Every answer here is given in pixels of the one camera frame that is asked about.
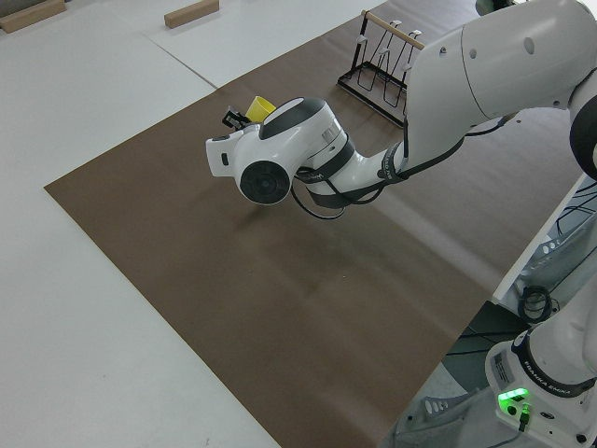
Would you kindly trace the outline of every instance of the rack wooden handle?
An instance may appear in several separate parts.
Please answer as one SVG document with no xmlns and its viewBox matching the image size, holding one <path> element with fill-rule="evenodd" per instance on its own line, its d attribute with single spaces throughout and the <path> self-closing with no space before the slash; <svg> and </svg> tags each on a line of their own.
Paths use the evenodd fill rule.
<svg viewBox="0 0 597 448">
<path fill-rule="evenodd" d="M 396 37 L 404 40 L 405 42 L 408 42 L 409 44 L 411 44 L 416 49 L 424 49 L 425 48 L 425 45 L 423 45 L 421 42 L 419 42 L 416 39 L 413 39 L 409 35 L 406 35 L 406 34 L 402 33 L 401 31 L 398 31 L 396 28 L 394 28 L 393 26 L 390 26 L 388 23 L 386 23 L 385 21 L 383 21 L 382 19 L 380 19 L 376 15 L 372 14 L 370 11 L 367 11 L 366 9 L 363 9 L 363 11 L 361 12 L 361 15 L 363 17 L 365 17 L 365 19 L 367 19 L 368 21 L 372 21 L 374 23 L 377 23 L 384 30 L 392 33 L 393 35 L 395 35 Z"/>
</svg>

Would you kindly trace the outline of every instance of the yellow cup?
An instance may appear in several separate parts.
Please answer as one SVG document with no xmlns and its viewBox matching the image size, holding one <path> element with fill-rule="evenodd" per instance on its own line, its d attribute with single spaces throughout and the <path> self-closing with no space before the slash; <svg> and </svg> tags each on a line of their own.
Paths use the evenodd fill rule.
<svg viewBox="0 0 597 448">
<path fill-rule="evenodd" d="M 246 111 L 245 115 L 254 123 L 260 123 L 274 110 L 276 110 L 275 105 L 265 98 L 256 96 L 253 99 L 253 103 L 249 105 L 249 109 Z"/>
</svg>

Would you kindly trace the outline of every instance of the green indicator light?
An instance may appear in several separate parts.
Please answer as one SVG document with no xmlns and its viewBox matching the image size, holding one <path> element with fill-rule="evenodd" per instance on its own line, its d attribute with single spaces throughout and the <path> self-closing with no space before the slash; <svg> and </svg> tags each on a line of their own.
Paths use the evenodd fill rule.
<svg viewBox="0 0 597 448">
<path fill-rule="evenodd" d="M 509 392 L 504 392 L 503 394 L 500 394 L 497 396 L 497 399 L 499 399 L 500 401 L 507 401 L 509 399 L 514 399 L 516 397 L 524 397 L 525 395 L 528 395 L 529 391 L 520 387 L 518 389 L 515 390 L 510 390 Z"/>
</svg>

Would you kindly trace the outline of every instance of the brown mat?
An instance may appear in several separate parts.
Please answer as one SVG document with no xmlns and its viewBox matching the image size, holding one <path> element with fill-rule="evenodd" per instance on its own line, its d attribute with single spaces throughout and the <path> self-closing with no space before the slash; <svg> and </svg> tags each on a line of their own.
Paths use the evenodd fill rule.
<svg viewBox="0 0 597 448">
<path fill-rule="evenodd" d="M 475 17 L 470 4 L 395 0 L 376 13 L 429 42 Z M 231 179 L 212 178 L 203 141 L 226 133 L 227 105 L 255 94 L 327 98 L 366 154 L 401 139 L 335 86 L 359 26 L 47 186 L 284 448 L 380 441 L 579 175 L 566 115 L 535 111 L 339 221 L 314 220 L 292 200 L 250 204 Z"/>
</svg>

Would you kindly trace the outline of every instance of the wooden block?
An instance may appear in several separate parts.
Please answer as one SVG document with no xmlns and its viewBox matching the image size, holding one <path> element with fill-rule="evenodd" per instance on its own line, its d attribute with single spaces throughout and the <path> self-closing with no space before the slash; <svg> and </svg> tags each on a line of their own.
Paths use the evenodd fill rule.
<svg viewBox="0 0 597 448">
<path fill-rule="evenodd" d="M 216 12 L 220 9 L 219 0 L 202 0 L 200 2 L 169 12 L 164 16 L 168 28 L 176 28 L 190 21 Z"/>
<path fill-rule="evenodd" d="M 64 0 L 46 0 L 43 3 L 27 7 L 0 19 L 0 28 L 7 33 L 20 30 L 38 21 L 55 16 L 66 10 Z"/>
</svg>

